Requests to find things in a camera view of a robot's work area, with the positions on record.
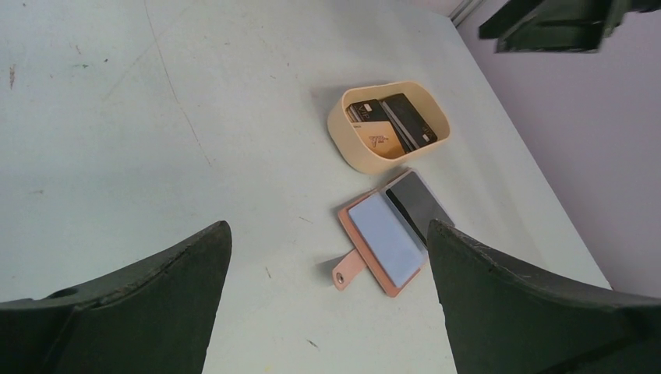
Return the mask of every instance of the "tabletop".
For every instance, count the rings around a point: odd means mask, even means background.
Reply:
[[[232,262],[205,372],[455,372],[428,266],[388,298],[329,264],[338,207],[392,176],[349,167],[326,117],[415,80],[451,137],[410,163],[457,228],[608,283],[446,17],[363,0],[4,2],[0,301],[43,298],[215,221]]]

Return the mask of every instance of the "beige plastic bin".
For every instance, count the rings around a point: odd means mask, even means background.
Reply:
[[[406,95],[415,109],[425,119],[425,122],[436,133],[438,140],[402,157],[383,158],[372,152],[362,142],[347,116],[346,109],[353,103],[372,99],[381,100],[402,93]],[[330,137],[333,138],[345,160],[355,170],[366,174],[380,174],[406,161],[421,157],[423,154],[436,149],[450,136],[450,124],[447,123],[447,117],[432,95],[416,82],[396,82],[382,86],[353,88],[342,95],[342,98],[330,112],[327,122]]]

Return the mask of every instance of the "light blue card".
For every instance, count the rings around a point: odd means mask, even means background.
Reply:
[[[403,286],[424,256],[380,193],[349,209],[349,216],[395,287]]]

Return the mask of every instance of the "long scratch line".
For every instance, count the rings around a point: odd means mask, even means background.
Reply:
[[[200,143],[200,139],[198,139],[197,134],[195,133],[195,129],[193,128],[193,124],[190,123],[190,119],[188,118],[188,115],[186,114],[186,111],[184,111],[184,108],[182,106],[182,103],[179,102],[179,98],[177,97],[177,93],[175,92],[175,88],[172,86],[172,81],[170,80],[170,73],[168,72],[168,68],[165,66],[165,60],[163,59],[163,52],[161,52],[161,46],[158,44],[158,38],[156,38],[156,32],[154,31],[154,25],[151,23],[151,17],[149,16],[149,9],[147,8],[147,0],[143,1],[143,4],[145,5],[145,13],[147,14],[147,20],[149,21],[149,28],[151,29],[151,35],[154,37],[154,43],[156,44],[156,49],[158,50],[158,55],[161,56],[161,64],[163,65],[163,70],[165,71],[165,76],[168,77],[168,83],[170,84],[170,90],[172,91],[172,96],[175,97],[175,101],[177,102],[177,105],[179,106],[179,110],[182,111],[184,114],[184,117],[186,118],[186,121],[188,122],[188,126],[190,127],[190,131],[193,133],[193,137],[195,138],[195,141],[197,142],[197,146],[200,148],[202,151],[202,155],[204,158],[207,160],[207,164],[211,166],[211,161],[209,161],[209,157],[207,156],[207,152],[204,152],[204,148],[202,148],[202,144]]]

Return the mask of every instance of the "tan box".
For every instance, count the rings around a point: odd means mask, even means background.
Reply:
[[[401,157],[385,158],[374,153],[353,128],[346,109],[349,105],[371,99],[382,100],[395,94],[404,94],[436,133],[438,140]],[[380,174],[406,161],[414,160],[436,149],[450,136],[450,124],[432,95],[416,82],[396,82],[381,86],[353,88],[345,92],[328,115],[328,132],[342,157],[357,171]]]

